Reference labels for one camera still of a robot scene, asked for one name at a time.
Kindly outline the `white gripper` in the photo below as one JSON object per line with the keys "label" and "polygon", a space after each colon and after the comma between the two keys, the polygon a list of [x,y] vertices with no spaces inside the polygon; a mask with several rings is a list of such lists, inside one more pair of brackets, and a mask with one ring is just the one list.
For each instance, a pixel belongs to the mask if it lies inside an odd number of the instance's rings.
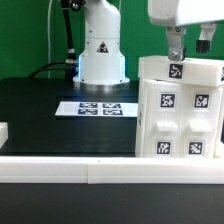
{"label": "white gripper", "polygon": [[224,20],[224,0],[148,0],[148,15],[152,24],[168,26],[168,58],[183,61],[186,53],[183,25],[202,23],[196,52],[208,53],[217,28],[215,21]]}

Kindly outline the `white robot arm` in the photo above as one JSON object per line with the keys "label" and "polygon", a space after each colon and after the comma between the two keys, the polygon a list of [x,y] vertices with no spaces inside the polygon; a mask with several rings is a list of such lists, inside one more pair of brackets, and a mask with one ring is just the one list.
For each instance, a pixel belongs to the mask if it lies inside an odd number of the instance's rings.
{"label": "white robot arm", "polygon": [[[125,85],[125,57],[120,51],[121,14],[107,0],[60,0],[63,10],[68,59],[72,67],[70,78],[76,86],[108,89]],[[69,13],[85,10],[85,48],[77,55]],[[186,27],[201,26],[196,50],[207,53],[217,23],[224,20],[224,0],[147,0],[150,22],[164,26],[168,40],[168,59],[186,59],[184,35]]]}

